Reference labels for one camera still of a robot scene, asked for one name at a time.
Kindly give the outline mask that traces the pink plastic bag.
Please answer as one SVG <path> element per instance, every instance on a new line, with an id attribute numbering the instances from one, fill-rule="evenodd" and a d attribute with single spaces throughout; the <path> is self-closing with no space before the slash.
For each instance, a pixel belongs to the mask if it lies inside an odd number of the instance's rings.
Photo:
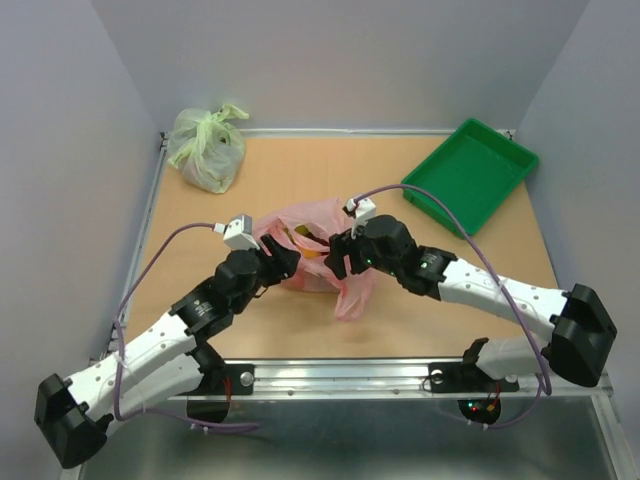
<path id="1" fill-rule="evenodd" d="M 368 270 L 360 275 L 349 274 L 338 280 L 324 264 L 329 253 L 329 238 L 351 230 L 352 220 L 341 210 L 338 198 L 291 205 L 256 220 L 253 236 L 260 238 L 270 230 L 284 230 L 301 252 L 295 275 L 283 282 L 292 291 L 332 293 L 337 296 L 334 316 L 350 321 L 362 315 L 375 288 L 375 273 Z M 294 229 L 305 225 L 311 237 L 299 235 Z"/>

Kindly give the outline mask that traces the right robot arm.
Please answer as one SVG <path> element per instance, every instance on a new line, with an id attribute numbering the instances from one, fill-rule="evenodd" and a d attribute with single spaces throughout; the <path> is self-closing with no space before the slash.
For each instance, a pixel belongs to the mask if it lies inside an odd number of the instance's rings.
<path id="1" fill-rule="evenodd" d="M 480 338 L 464 352 L 452 378 L 472 390 L 509 376 L 549 373 L 594 387 L 617 336 L 592 288 L 543 288 L 494 275 L 452 252 L 417 244 L 391 215 L 332 235 L 324 263 L 338 279 L 375 269 L 414 295 L 466 305 L 518 324 L 522 336 Z"/>

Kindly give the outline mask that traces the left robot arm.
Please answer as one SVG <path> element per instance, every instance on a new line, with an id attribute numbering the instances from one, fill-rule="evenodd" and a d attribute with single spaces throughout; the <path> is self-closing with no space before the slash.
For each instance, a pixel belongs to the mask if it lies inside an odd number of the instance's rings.
<path id="1" fill-rule="evenodd" d="M 34 421 L 62 468 L 92 458 L 118 423 L 157 412 L 173 395 L 210 394 L 226 382 L 225 362 L 209 339 L 259 290 L 291 278 L 301 259 L 269 234 L 254 238 L 246 220 L 212 225 L 230 249 L 226 259 L 144 333 L 82 371 L 40 382 Z"/>

